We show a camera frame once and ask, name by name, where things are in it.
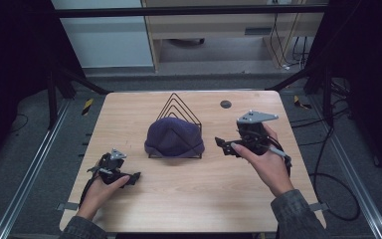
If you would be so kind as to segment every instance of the navy blue cap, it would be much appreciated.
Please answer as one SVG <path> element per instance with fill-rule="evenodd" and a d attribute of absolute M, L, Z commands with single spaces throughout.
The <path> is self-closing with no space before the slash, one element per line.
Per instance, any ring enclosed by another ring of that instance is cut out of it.
<path fill-rule="evenodd" d="M 194 157 L 204 151 L 204 143 L 197 124 L 168 117 L 151 124 L 144 149 L 150 156 Z"/>

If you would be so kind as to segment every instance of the hand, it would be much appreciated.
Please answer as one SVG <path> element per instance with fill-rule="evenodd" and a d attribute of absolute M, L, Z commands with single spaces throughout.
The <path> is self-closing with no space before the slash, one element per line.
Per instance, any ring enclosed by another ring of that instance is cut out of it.
<path fill-rule="evenodd" d="M 124 176 L 117 181 L 106 185 L 101 177 L 97 177 L 90 186 L 89 191 L 83 201 L 82 207 L 77 212 L 77 216 L 93 220 L 97 211 L 101 206 L 129 180 L 129 176 Z"/>
<path fill-rule="evenodd" d="M 263 126 L 270 137 L 278 140 L 278 135 L 271 128 L 264 123 Z M 256 155 L 246 147 L 236 143 L 232 143 L 232 148 L 253 166 L 275 197 L 293 190 L 284 160 L 279 155 L 270 150 L 263 155 Z"/>

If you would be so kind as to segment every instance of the gray sleeve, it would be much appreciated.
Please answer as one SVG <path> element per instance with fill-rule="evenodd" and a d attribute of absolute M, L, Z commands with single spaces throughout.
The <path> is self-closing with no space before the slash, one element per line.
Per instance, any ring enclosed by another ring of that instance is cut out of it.
<path fill-rule="evenodd" d="M 281 239 L 330 238 L 299 190 L 284 193 L 271 206 L 279 222 Z"/>
<path fill-rule="evenodd" d="M 94 223 L 79 216 L 71 218 L 67 227 L 62 232 L 60 239 L 97 239 L 106 238 L 106 233 Z"/>

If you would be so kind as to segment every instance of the table top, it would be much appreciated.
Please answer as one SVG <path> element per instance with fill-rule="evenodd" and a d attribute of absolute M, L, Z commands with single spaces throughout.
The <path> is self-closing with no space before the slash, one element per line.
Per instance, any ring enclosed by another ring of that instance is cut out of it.
<path fill-rule="evenodd" d="M 292 158 L 291 181 L 308 203 L 316 202 L 305 165 L 277 92 L 175 92 L 202 124 L 202 158 L 149 158 L 144 142 L 172 92 L 107 95 L 70 195 L 79 202 L 93 167 L 115 148 L 127 154 L 122 172 L 141 172 L 97 213 L 94 223 L 107 232 L 270 232 L 276 231 L 274 200 L 243 159 L 225 156 L 215 142 L 239 139 L 236 120 L 249 110 L 278 115 L 267 121 Z M 221 101 L 229 101 L 228 109 Z M 64 229 L 76 211 L 65 210 Z M 325 225 L 321 212 L 318 219 Z"/>

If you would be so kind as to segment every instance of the wire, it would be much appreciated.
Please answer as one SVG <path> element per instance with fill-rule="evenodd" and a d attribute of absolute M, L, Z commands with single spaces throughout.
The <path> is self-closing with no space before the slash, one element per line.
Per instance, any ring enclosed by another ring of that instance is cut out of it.
<path fill-rule="evenodd" d="M 308 120 L 318 120 L 318 118 L 292 120 L 292 121 L 290 121 L 290 123 L 299 122 L 299 121 L 308 121 Z"/>
<path fill-rule="evenodd" d="M 293 44 L 292 59 L 294 61 L 298 61 L 299 69 L 300 70 L 305 68 L 305 64 L 306 64 L 306 60 L 307 60 L 307 57 L 305 55 L 309 54 L 309 53 L 306 52 L 307 40 L 308 40 L 308 37 L 304 37 L 303 45 L 302 45 L 302 52 L 301 53 L 297 53 L 296 52 L 296 46 L 297 46 L 297 43 L 299 42 L 299 37 L 296 37 L 295 43 Z"/>
<path fill-rule="evenodd" d="M 352 198 L 355 200 L 355 205 L 356 205 L 356 212 L 355 212 L 355 215 L 351 216 L 351 217 L 343 217 L 341 215 L 338 215 L 337 213 L 335 213 L 334 211 L 332 210 L 328 210 L 328 212 L 335 216 L 336 218 L 338 219 L 341 219 L 343 221 L 353 221 L 353 220 L 356 220 L 358 217 L 359 217 L 359 214 L 361 213 L 361 208 L 359 206 L 359 202 L 358 200 L 356 199 L 356 196 L 354 195 L 354 193 L 352 192 L 352 190 L 346 185 L 344 184 L 341 180 L 339 180 L 338 178 L 334 177 L 334 176 L 331 176 L 329 174 L 326 174 L 326 173 L 320 173 L 318 172 L 318 168 L 319 168 L 319 165 L 320 165 L 320 162 L 321 162 L 321 157 L 322 157 L 322 154 L 324 152 L 324 148 L 325 148 L 325 145 L 327 143 L 327 140 L 331 137 L 331 135 L 333 134 L 334 132 L 334 127 L 331 127 L 327 133 L 327 136 L 323 142 L 323 145 L 321 146 L 321 150 L 320 150 L 320 154 L 318 155 L 318 159 L 317 159 L 317 163 L 315 164 L 315 169 L 314 169 L 314 173 L 311 173 L 310 176 L 313 176 L 313 188 L 314 188 L 314 193 L 315 193 L 315 196 L 317 197 L 318 199 L 318 202 L 319 203 L 322 203 L 322 200 L 320 198 L 320 196 L 318 195 L 318 191 L 317 191 L 317 177 L 318 176 L 325 176 L 325 177 L 328 177 L 336 182 L 338 182 L 340 185 L 342 185 L 344 188 L 346 188 L 346 190 L 348 190 L 348 192 L 351 194 Z"/>
<path fill-rule="evenodd" d="M 19 126 L 18 128 L 11 130 L 10 133 L 13 133 L 13 132 L 20 130 L 21 128 L 23 128 L 27 124 L 27 122 L 29 122 L 29 118 L 24 114 L 17 114 L 17 117 L 24 117 L 26 119 L 26 121 L 23 123 L 23 125 Z"/>
<path fill-rule="evenodd" d="M 279 0 L 273 0 L 272 2 L 274 4 L 279 4 Z M 279 32 L 278 32 L 278 13 L 275 13 L 275 21 L 274 21 L 274 25 L 272 28 L 272 32 L 270 34 L 270 45 L 271 45 L 273 53 L 275 54 L 275 58 L 276 58 L 276 61 L 278 62 L 278 65 L 281 66 L 281 61 L 279 61 L 278 55 L 276 54 L 276 51 L 274 50 L 274 47 L 273 47 L 273 33 L 276 33 L 276 36 L 278 38 L 279 46 L 281 47 L 282 57 L 283 57 L 284 61 L 287 63 L 286 66 L 291 67 L 291 66 L 297 65 L 297 63 L 288 62 L 287 58 L 285 57 L 285 51 L 284 51 L 284 48 L 282 47 L 281 38 L 279 37 Z"/>
<path fill-rule="evenodd" d="M 347 90 L 346 87 L 340 86 L 334 80 L 331 81 L 331 89 L 334 93 L 336 93 L 342 97 L 346 98 L 349 96 L 349 90 Z"/>
<path fill-rule="evenodd" d="M 337 103 L 344 102 L 344 101 L 345 101 L 345 99 L 340 99 L 340 100 L 337 100 L 336 102 L 334 102 L 332 105 L 336 106 Z M 336 116 L 343 115 L 343 113 L 345 113 L 347 110 L 348 110 L 348 108 L 345 108 L 345 109 L 343 109 L 343 110 L 333 114 L 332 117 L 335 119 Z M 323 121 L 323 120 L 325 120 L 325 119 L 319 119 L 319 120 L 315 120 L 315 121 L 310 122 L 310 123 L 300 124 L 300 125 L 297 125 L 297 126 L 293 126 L 292 128 L 308 126 L 308 125 L 311 125 L 311 124 L 314 124 L 314 123 L 317 123 L 317 122 L 320 122 L 320 121 Z M 323 141 L 299 144 L 298 146 L 313 145 L 313 144 L 322 143 L 321 149 L 320 149 L 320 153 L 318 155 L 317 162 L 315 164 L 314 172 L 309 174 L 309 176 L 313 177 L 312 185 L 313 185 L 315 196 L 317 197 L 318 202 L 322 203 L 322 200 L 321 200 L 320 196 L 318 195 L 318 191 L 317 191 L 317 177 L 318 176 L 328 177 L 329 179 L 336 181 L 337 183 L 339 183 L 341 186 L 343 186 L 350 193 L 351 197 L 355 201 L 356 211 L 355 211 L 355 214 L 350 216 L 350 217 L 341 216 L 341 215 L 337 214 L 336 212 L 334 212 L 332 210 L 328 210 L 328 212 L 331 215 L 333 215 L 334 217 L 336 217 L 336 218 L 338 218 L 340 220 L 343 220 L 343 221 L 353 221 L 353 220 L 356 220 L 359 217 L 360 213 L 361 213 L 361 208 L 359 206 L 359 202 L 358 202 L 355 194 L 353 193 L 353 191 L 344 182 L 342 182 L 340 179 L 338 179 L 338 178 L 336 178 L 336 177 L 334 177 L 334 176 L 332 176 L 330 174 L 327 174 L 327 173 L 318 172 L 319 165 L 320 165 L 320 162 L 321 162 L 321 159 L 322 159 L 322 155 L 324 153 L 324 149 L 325 149 L 326 143 L 327 143 L 328 139 L 332 136 L 333 133 L 334 133 L 334 127 L 332 126 L 332 127 L 329 128 L 329 130 L 327 132 L 327 135 L 326 135 L 326 137 L 325 137 L 325 139 Z"/>
<path fill-rule="evenodd" d="M 333 115 L 331 115 L 330 117 L 331 118 L 334 118 L 335 116 L 338 116 L 342 113 L 345 113 L 349 108 L 345 108 Z M 304 124 L 299 124 L 299 125 L 293 125 L 291 128 L 298 128 L 298 127 L 304 127 L 304 126 L 308 126 L 308 125 L 312 125 L 312 124 L 315 124 L 315 123 L 318 123 L 318 122 L 321 122 L 321 121 L 325 121 L 325 120 L 328 120 L 328 118 L 323 118 L 323 119 L 318 119 L 318 120 L 315 120 L 315 121 L 311 121 L 311 122 L 308 122 L 308 123 L 304 123 Z"/>

